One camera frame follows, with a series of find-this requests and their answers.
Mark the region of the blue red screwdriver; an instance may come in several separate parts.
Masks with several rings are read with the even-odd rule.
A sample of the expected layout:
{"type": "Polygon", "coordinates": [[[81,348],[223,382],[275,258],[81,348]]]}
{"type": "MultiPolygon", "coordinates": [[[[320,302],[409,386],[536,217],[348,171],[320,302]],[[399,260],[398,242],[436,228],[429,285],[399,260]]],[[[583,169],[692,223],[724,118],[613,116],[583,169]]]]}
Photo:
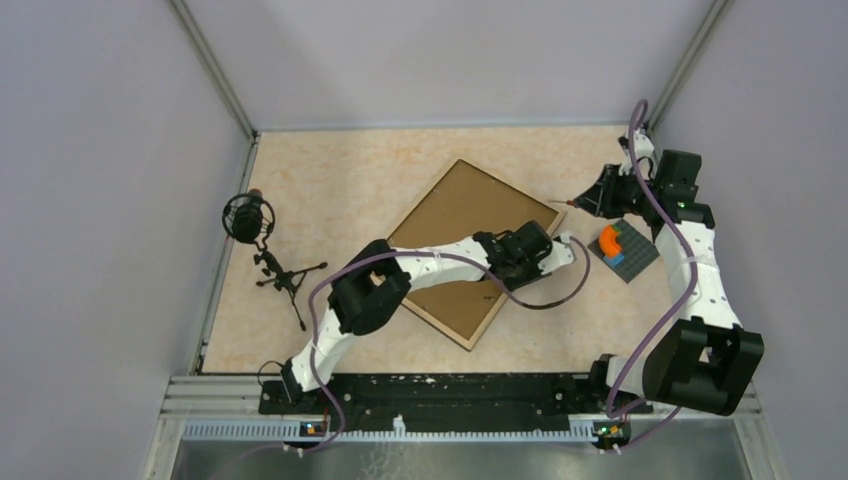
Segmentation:
{"type": "Polygon", "coordinates": [[[550,203],[550,204],[566,205],[566,206],[569,206],[569,207],[572,207],[572,208],[577,207],[577,204],[571,199],[569,199],[569,200],[550,199],[550,200],[547,200],[546,202],[550,203]]]}

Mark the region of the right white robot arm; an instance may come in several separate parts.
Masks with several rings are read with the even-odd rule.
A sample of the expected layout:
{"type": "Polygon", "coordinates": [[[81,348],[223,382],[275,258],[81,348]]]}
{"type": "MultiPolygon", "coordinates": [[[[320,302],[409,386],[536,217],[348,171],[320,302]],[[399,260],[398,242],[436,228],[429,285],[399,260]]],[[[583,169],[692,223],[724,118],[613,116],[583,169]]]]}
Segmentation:
{"type": "Polygon", "coordinates": [[[589,404],[612,412],[627,397],[721,416],[733,414],[763,357],[760,334],[745,329],[733,311],[714,248],[715,219],[696,200],[698,154],[662,153],[655,175],[643,179],[617,164],[574,205],[596,217],[642,218],[662,259],[674,304],[631,356],[612,356],[607,373],[586,385],[589,404]]]}

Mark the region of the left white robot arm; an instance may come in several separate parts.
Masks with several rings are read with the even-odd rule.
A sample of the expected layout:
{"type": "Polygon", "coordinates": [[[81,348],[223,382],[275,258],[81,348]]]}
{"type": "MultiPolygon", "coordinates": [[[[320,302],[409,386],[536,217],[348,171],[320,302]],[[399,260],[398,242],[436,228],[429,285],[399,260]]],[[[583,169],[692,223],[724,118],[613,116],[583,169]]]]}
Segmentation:
{"type": "Polygon", "coordinates": [[[283,401],[297,413],[314,410],[354,339],[383,328],[412,292],[491,280],[512,293],[573,260],[569,239],[550,236],[534,221],[516,231],[477,232],[438,246],[401,248],[374,240],[319,284],[330,290],[327,306],[310,311],[312,338],[284,364],[283,401]]]}

